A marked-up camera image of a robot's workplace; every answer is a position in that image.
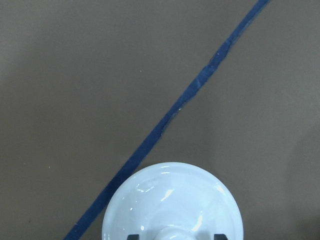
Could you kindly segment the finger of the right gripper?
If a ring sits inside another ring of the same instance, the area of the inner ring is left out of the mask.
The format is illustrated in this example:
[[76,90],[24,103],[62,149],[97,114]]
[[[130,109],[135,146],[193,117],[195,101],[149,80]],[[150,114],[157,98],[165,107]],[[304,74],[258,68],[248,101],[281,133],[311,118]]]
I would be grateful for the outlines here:
[[139,234],[129,234],[126,240],[139,240]]
[[228,240],[227,236],[223,233],[216,233],[213,235],[214,240]]

